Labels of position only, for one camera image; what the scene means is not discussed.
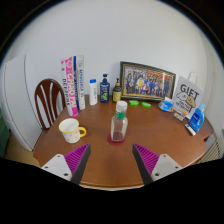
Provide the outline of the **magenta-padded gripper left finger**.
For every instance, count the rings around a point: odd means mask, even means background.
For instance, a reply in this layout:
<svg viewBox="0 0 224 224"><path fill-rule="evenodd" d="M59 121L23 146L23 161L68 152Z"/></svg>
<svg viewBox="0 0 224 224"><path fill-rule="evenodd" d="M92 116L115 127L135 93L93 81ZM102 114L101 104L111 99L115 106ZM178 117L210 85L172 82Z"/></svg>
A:
<svg viewBox="0 0 224 224"><path fill-rule="evenodd" d="M42 169L79 185L90 154L91 145L87 143L66 155L56 154Z"/></svg>

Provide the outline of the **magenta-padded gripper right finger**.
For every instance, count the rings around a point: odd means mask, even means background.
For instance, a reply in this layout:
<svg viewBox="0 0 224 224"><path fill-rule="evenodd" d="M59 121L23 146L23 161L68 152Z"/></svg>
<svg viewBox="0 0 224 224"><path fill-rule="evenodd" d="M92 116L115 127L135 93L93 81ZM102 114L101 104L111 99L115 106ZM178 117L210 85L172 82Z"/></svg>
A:
<svg viewBox="0 0 224 224"><path fill-rule="evenodd" d="M158 155L136 143L133 144L132 153L145 185L182 169L168 154Z"/></svg>

